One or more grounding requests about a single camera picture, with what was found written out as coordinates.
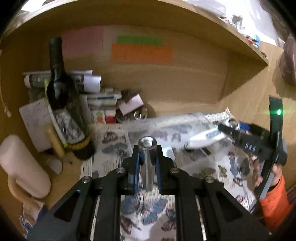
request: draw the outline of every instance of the black metal bracket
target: black metal bracket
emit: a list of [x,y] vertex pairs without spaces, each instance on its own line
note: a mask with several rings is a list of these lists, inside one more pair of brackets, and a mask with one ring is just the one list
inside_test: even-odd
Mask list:
[[[175,195],[177,240],[203,240],[199,198],[207,240],[262,241],[267,230],[232,197],[223,184],[207,176],[198,179],[175,168],[157,146],[156,173],[163,195]],[[122,167],[105,177],[83,177],[49,210],[29,232],[29,241],[88,241],[95,224],[94,241],[120,240],[120,196],[134,195],[138,188],[139,149],[126,158]],[[97,215],[95,208],[100,197]]]

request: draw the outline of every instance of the handwritten note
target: handwritten note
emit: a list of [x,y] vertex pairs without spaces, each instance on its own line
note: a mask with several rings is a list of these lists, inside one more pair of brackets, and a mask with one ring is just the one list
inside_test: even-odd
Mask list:
[[44,125],[51,123],[47,106],[46,99],[43,98],[19,108],[27,132],[38,152],[52,147],[44,131]]

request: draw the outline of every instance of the wine bottle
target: wine bottle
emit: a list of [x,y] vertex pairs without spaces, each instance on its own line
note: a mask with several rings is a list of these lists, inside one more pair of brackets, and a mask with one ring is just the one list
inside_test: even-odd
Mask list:
[[82,160],[95,152],[91,136],[81,114],[79,95],[73,79],[64,69],[62,39],[50,40],[51,79],[46,89],[53,125],[64,147],[70,148]]

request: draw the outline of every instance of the white plastic container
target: white plastic container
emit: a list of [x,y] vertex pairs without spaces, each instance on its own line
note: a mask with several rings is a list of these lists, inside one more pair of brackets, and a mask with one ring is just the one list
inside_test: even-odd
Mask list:
[[8,136],[0,146],[0,165],[9,177],[35,198],[50,191],[50,179],[17,135]]

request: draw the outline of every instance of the orange sleeve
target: orange sleeve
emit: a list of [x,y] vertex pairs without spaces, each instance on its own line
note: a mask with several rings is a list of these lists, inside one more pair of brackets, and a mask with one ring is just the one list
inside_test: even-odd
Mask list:
[[277,186],[267,193],[264,199],[259,199],[266,226],[270,231],[278,227],[291,210],[287,200],[285,179],[281,176]]

